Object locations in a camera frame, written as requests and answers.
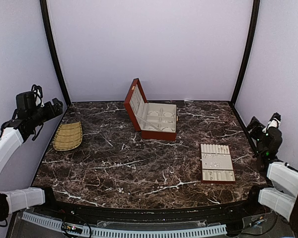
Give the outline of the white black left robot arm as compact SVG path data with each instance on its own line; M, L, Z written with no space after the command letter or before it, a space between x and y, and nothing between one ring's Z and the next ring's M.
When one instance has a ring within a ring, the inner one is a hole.
M15 151L31 137L35 141L40 134L37 127L63 113L63 103L57 98L43 101L43 90L32 85L31 90L16 95L16 109L12 118L0 128L0 174ZM16 211L40 205L49 216L60 212L60 205L42 188L29 187L14 191L0 192L0 226Z

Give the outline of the red wooden jewelry box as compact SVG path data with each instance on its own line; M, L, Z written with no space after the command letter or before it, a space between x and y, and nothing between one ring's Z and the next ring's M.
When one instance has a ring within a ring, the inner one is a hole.
M143 139L176 140L177 106L148 102L138 78L130 86L124 107Z

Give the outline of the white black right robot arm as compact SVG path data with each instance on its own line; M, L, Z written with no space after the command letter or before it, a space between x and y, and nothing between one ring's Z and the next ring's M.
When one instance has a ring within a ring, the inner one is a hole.
M269 184L252 192L254 196L244 203L243 210L254 215L264 205L283 216L291 229L298 233L298 170L277 158L283 142L280 124L281 115L274 113L267 125L255 116L247 125L249 136L256 141L253 157L258 171L266 175Z

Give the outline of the red jewelry tray insert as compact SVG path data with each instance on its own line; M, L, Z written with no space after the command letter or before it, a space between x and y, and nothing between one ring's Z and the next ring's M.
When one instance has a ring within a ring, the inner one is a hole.
M235 173L227 145L200 144L202 183L234 184Z

